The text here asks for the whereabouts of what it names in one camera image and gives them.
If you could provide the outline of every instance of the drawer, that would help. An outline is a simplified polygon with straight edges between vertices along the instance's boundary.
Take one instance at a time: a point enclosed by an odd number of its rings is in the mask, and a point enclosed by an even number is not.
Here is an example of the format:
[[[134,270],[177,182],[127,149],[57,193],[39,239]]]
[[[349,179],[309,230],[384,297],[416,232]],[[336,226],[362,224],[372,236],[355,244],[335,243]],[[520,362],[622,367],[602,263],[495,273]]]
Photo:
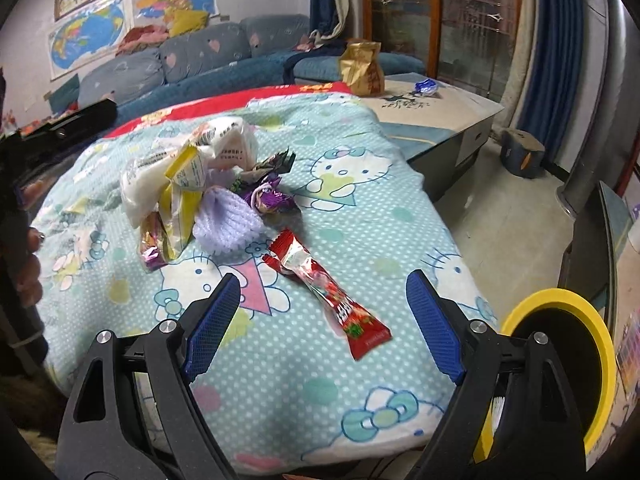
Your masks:
[[[487,142],[489,134],[491,133],[491,124],[493,122],[493,116],[487,117],[479,123],[469,126],[464,132],[459,134],[462,135],[462,144],[460,145],[460,152],[458,152],[456,166]]]

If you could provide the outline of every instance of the table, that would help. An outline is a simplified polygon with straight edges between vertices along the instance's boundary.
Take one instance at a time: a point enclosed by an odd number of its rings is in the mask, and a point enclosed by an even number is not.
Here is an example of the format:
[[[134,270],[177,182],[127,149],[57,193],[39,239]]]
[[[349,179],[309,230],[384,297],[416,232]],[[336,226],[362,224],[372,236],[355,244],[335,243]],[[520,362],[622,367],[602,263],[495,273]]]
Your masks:
[[[476,161],[502,106],[443,82],[435,96],[423,96],[414,91],[423,79],[417,73],[386,76],[385,92],[363,102],[411,167],[424,175],[424,190],[436,202]]]

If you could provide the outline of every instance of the red snack packet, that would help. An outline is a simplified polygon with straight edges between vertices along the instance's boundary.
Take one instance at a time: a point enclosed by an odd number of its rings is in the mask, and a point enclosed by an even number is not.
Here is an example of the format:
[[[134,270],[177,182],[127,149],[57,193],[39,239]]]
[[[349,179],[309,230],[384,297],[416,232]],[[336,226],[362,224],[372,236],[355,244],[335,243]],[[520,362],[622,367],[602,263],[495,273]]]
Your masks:
[[[268,266],[281,274],[295,274],[318,297],[323,307],[332,310],[347,335],[351,355],[356,361],[392,338],[391,330],[347,296],[289,229],[281,232],[269,249],[275,256],[265,254],[262,257]]]

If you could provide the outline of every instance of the yellow ring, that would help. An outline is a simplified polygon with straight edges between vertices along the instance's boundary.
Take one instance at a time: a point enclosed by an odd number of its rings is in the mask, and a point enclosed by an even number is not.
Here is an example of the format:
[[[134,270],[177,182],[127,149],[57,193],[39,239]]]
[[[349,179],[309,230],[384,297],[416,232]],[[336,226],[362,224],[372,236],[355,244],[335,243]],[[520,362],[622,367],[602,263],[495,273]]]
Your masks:
[[[575,292],[564,288],[540,290],[521,301],[504,320],[501,332],[504,335],[511,335],[525,317],[545,308],[559,308],[577,317],[587,327],[598,348],[600,367],[602,368],[602,389],[600,390],[598,409],[584,435],[584,450],[588,453],[607,425],[616,393],[616,357],[613,351],[613,342],[604,321],[591,303]]]

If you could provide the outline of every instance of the gold paper bag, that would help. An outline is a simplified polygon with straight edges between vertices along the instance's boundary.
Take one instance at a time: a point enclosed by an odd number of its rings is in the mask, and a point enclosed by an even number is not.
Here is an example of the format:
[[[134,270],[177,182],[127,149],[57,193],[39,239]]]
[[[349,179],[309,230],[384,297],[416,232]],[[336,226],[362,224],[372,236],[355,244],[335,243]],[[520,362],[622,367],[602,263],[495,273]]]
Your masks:
[[[385,74],[378,63],[380,44],[358,41],[347,45],[338,65],[342,82],[358,96],[373,96],[385,91]]]

